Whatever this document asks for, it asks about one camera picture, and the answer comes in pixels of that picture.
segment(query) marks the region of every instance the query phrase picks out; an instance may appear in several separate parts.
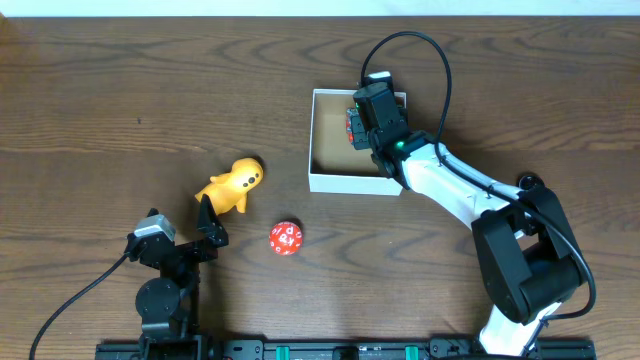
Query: yellow toy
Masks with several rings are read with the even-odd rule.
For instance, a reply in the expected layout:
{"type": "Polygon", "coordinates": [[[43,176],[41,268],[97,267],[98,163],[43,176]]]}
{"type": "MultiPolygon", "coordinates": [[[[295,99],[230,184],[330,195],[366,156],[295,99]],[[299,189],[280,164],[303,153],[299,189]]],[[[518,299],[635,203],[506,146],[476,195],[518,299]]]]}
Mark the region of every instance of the yellow toy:
{"type": "Polygon", "coordinates": [[[231,172],[210,178],[211,184],[196,194],[202,201],[202,195],[211,199],[216,215],[224,214],[235,206],[238,212],[247,210],[247,193],[262,181],[262,166],[256,160],[247,158],[233,163],[231,172]]]}

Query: cable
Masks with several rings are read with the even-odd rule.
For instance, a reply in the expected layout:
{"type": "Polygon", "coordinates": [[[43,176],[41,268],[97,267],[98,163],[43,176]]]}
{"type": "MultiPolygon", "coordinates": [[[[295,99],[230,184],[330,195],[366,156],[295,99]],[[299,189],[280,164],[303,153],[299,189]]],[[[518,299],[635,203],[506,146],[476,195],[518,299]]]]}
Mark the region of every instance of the cable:
{"type": "Polygon", "coordinates": [[[555,226],[555,224],[549,220],[546,216],[544,216],[543,214],[537,212],[536,210],[534,210],[533,208],[526,206],[525,204],[514,200],[512,198],[510,198],[509,196],[502,194],[498,191],[496,191],[493,186],[487,186],[485,184],[480,183],[479,181],[477,181],[476,179],[471,178],[470,176],[467,176],[466,174],[464,174],[462,171],[458,170],[455,166],[451,165],[449,163],[449,161],[447,161],[446,157],[442,156],[442,154],[440,154],[440,138],[442,136],[442,133],[444,131],[444,123],[447,119],[447,112],[449,110],[449,103],[451,100],[451,87],[452,87],[452,83],[453,81],[451,80],[451,68],[449,67],[449,61],[447,60],[447,56],[444,54],[444,51],[442,51],[442,48],[440,48],[440,46],[435,42],[435,40],[433,40],[432,38],[430,38],[429,36],[420,33],[420,32],[416,32],[416,31],[401,31],[401,32],[397,32],[395,34],[391,34],[389,36],[387,36],[386,38],[384,38],[382,41],[380,41],[378,43],[378,45],[376,45],[371,52],[369,52],[369,55],[367,56],[367,58],[365,59],[364,63],[362,64],[362,70],[360,71],[360,83],[361,85],[364,85],[364,78],[365,78],[365,71],[367,68],[367,64],[369,63],[369,60],[371,59],[371,57],[373,56],[373,54],[382,46],[384,45],[387,41],[400,37],[400,36],[415,36],[415,37],[419,37],[425,41],[427,41],[428,43],[430,43],[435,49],[436,51],[438,51],[438,54],[440,55],[440,58],[442,59],[442,63],[444,64],[444,68],[446,71],[446,75],[447,75],[447,95],[444,101],[444,108],[442,109],[442,115],[440,116],[440,124],[438,125],[438,132],[436,134],[435,137],[435,141],[434,141],[434,147],[435,147],[435,153],[436,156],[438,157],[438,161],[440,161],[440,163],[442,165],[444,165],[445,167],[447,167],[447,169],[449,169],[451,172],[453,172],[454,174],[456,174],[457,176],[461,177],[462,179],[466,180],[467,182],[475,185],[476,187],[480,188],[482,191],[485,191],[487,194],[493,195],[499,199],[502,199],[506,202],[508,202],[510,205],[518,208],[519,210],[525,212],[526,214],[529,214],[531,216],[531,218],[533,218],[534,220],[538,221],[539,223],[543,224],[544,226],[547,227],[547,229],[553,231],[554,233],[556,233],[560,239],[562,240],[562,242],[565,243],[565,245],[569,248],[569,251],[571,252],[572,258],[574,259],[574,261],[576,261],[578,263],[578,265],[582,268],[583,272],[584,272],[584,276],[585,276],[585,281],[587,282],[587,284],[589,285],[589,300],[587,301],[587,304],[585,305],[584,308],[582,308],[581,310],[572,312],[572,313],[565,313],[565,314],[558,314],[558,315],[546,315],[544,316],[540,321],[541,322],[546,322],[549,320],[561,320],[561,319],[571,319],[571,318],[577,318],[580,316],[583,316],[585,314],[587,314],[589,311],[591,311],[591,309],[593,309],[593,306],[596,303],[596,283],[595,283],[595,279],[593,278],[593,273],[591,273],[591,269],[589,268],[589,265],[587,265],[587,262],[584,260],[584,257],[582,256],[582,254],[580,254],[578,252],[578,250],[571,244],[571,242],[567,239],[567,237],[558,229],[557,226],[555,226]]]}
{"type": "Polygon", "coordinates": [[[38,343],[40,342],[40,339],[42,339],[42,336],[44,335],[45,331],[47,331],[51,323],[53,323],[53,320],[55,320],[58,317],[58,315],[60,315],[66,308],[68,308],[69,305],[73,304],[82,295],[86,294],[89,290],[93,289],[98,284],[100,284],[102,280],[106,279],[109,275],[111,275],[111,273],[114,272],[118,268],[118,266],[122,265],[122,263],[126,259],[127,259],[127,255],[122,255],[122,257],[118,261],[116,261],[116,263],[113,264],[113,266],[109,268],[109,270],[107,270],[104,274],[102,274],[102,276],[97,278],[94,282],[89,284],[86,288],[82,289],[79,293],[75,294],[71,299],[67,300],[66,303],[60,306],[60,308],[56,310],[56,312],[54,312],[53,315],[51,315],[49,320],[47,320],[47,322],[45,322],[44,325],[42,325],[42,328],[38,332],[38,335],[36,335],[36,338],[33,339],[33,344],[31,345],[31,351],[29,352],[29,360],[35,359],[38,343]]]}

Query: white wall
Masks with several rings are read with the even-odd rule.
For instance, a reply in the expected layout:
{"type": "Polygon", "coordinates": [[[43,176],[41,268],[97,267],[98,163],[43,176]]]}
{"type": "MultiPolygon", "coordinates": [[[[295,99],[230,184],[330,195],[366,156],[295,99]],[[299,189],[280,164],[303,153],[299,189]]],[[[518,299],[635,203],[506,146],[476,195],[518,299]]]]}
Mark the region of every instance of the white wall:
{"type": "Polygon", "coordinates": [[[640,15],[640,0],[0,0],[5,16],[640,15]]]}

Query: white panel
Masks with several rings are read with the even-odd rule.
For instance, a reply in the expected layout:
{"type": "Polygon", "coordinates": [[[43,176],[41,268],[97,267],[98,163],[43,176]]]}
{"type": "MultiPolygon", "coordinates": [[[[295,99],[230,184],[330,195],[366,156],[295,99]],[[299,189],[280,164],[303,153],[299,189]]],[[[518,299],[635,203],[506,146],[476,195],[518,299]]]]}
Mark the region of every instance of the white panel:
{"type": "Polygon", "coordinates": [[[5,16],[640,15],[637,0],[0,0],[5,16]]]}
{"type": "Polygon", "coordinates": [[[336,194],[398,196],[402,192],[402,186],[393,179],[382,177],[309,174],[309,190],[336,194]]]}
{"type": "MultiPolygon", "coordinates": [[[[493,186],[502,194],[518,198],[516,194],[522,191],[520,188],[489,178],[451,155],[443,144],[438,146],[440,154],[458,171],[485,186],[493,186]]],[[[486,210],[502,209],[509,204],[495,196],[489,196],[440,164],[433,144],[412,151],[409,158],[403,161],[402,170],[411,190],[437,202],[469,228],[486,210]]]]}

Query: cardboard box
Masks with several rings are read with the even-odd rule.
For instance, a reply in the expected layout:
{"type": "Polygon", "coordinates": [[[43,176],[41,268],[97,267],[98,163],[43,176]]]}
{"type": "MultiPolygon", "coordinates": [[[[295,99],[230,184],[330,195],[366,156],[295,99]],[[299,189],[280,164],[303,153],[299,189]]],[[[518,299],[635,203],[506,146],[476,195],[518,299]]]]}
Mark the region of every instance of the cardboard box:
{"type": "MultiPolygon", "coordinates": [[[[400,195],[402,186],[379,175],[371,150],[355,150],[346,132],[355,90],[314,89],[309,140],[309,190],[340,194],[400,195]]],[[[407,106],[407,95],[395,93],[407,106]]]]}

